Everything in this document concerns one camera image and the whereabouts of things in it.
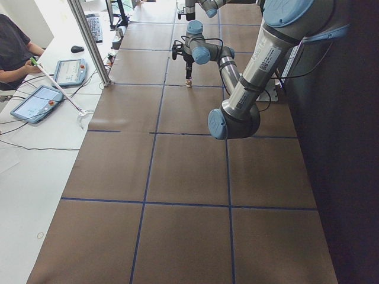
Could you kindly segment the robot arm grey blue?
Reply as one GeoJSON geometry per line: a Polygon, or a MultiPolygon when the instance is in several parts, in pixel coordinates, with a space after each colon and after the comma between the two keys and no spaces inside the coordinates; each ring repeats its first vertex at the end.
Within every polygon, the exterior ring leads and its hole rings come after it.
{"type": "Polygon", "coordinates": [[[185,1],[187,25],[185,43],[179,48],[191,64],[217,62],[220,76],[230,97],[208,115],[208,129],[216,139],[246,138],[260,125],[256,106],[280,61],[289,49],[300,43],[343,37],[349,27],[350,1],[265,1],[254,53],[239,73],[234,51],[224,44],[207,43],[203,24],[195,18],[199,5],[212,18],[226,1],[185,1]]]}
{"type": "Polygon", "coordinates": [[[196,3],[199,4],[199,6],[205,11],[206,15],[209,18],[213,18],[217,11],[227,3],[229,3],[230,0],[214,0],[214,1],[207,1],[207,0],[185,0],[184,6],[182,8],[178,8],[178,19],[180,20],[182,16],[185,17],[187,21],[192,21],[196,19],[196,11],[195,11],[195,5],[196,3]]]}

